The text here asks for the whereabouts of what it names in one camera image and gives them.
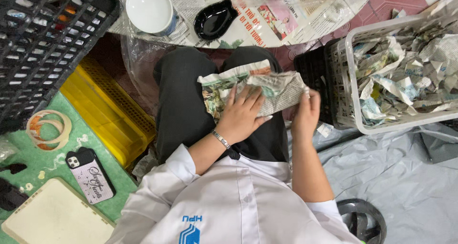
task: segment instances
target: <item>silver bracelet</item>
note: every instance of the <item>silver bracelet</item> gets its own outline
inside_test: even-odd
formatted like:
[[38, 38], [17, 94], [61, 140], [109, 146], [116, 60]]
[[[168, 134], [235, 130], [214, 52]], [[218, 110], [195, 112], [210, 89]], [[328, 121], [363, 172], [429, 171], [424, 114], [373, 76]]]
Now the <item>silver bracelet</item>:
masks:
[[214, 129], [212, 130], [212, 134], [226, 147], [226, 149], [230, 148], [229, 143], [220, 134], [218, 134], [218, 132], [216, 132]]

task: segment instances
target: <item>white nail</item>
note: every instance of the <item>white nail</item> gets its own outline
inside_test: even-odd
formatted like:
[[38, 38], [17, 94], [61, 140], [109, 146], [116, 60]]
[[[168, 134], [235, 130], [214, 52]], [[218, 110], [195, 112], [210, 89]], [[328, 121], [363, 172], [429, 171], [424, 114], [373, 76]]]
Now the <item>white nail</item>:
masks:
[[304, 89], [304, 94], [306, 95], [307, 98], [310, 98], [310, 93], [309, 93], [309, 87], [306, 86], [305, 89]]

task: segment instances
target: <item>hand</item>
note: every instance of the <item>hand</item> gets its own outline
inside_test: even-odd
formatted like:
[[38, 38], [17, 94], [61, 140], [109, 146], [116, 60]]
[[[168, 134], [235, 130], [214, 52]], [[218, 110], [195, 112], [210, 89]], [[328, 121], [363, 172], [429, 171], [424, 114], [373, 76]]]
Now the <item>hand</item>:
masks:
[[215, 131], [226, 139], [229, 145], [245, 140], [260, 125], [272, 118], [272, 116], [256, 118], [266, 97], [261, 95], [260, 87], [248, 96], [250, 89], [248, 85], [245, 86], [237, 100], [235, 100], [236, 86], [231, 89], [226, 107], [216, 125]]
[[293, 120], [293, 141], [312, 144], [312, 137], [320, 117], [320, 93], [309, 90], [310, 98], [302, 94], [301, 103]]

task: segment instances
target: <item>woman's left hand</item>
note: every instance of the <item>woman's left hand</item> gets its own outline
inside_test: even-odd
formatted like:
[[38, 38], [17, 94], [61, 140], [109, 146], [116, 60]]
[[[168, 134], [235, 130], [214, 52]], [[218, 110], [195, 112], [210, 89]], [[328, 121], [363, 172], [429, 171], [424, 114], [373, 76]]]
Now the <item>woman's left hand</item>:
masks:
[[229, 145], [245, 140], [259, 126], [272, 118], [272, 116], [257, 118], [266, 97], [261, 94], [260, 87], [252, 95], [249, 95], [250, 90], [250, 86], [245, 86], [235, 100], [236, 86], [232, 88], [221, 119], [216, 125], [215, 131], [226, 139]]

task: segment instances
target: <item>tape roll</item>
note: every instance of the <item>tape roll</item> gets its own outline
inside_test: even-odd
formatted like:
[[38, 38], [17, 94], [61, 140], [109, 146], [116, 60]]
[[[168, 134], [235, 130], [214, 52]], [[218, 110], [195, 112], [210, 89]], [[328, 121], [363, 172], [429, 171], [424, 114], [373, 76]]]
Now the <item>tape roll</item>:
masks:
[[[40, 120], [45, 115], [48, 114], [57, 114], [62, 118], [63, 124], [55, 119], [50, 120]], [[51, 124], [53, 125], [58, 131], [59, 136], [53, 140], [44, 140], [40, 136], [41, 126], [43, 124]], [[70, 131], [72, 130], [72, 122], [70, 118], [63, 113], [54, 111], [54, 110], [43, 110], [40, 112], [35, 113], [32, 117], [27, 121], [26, 133], [32, 140], [32, 142], [40, 149], [44, 151], [55, 151], [62, 147], [64, 147], [70, 135]], [[48, 144], [55, 144], [59, 143], [57, 147], [50, 147]]]

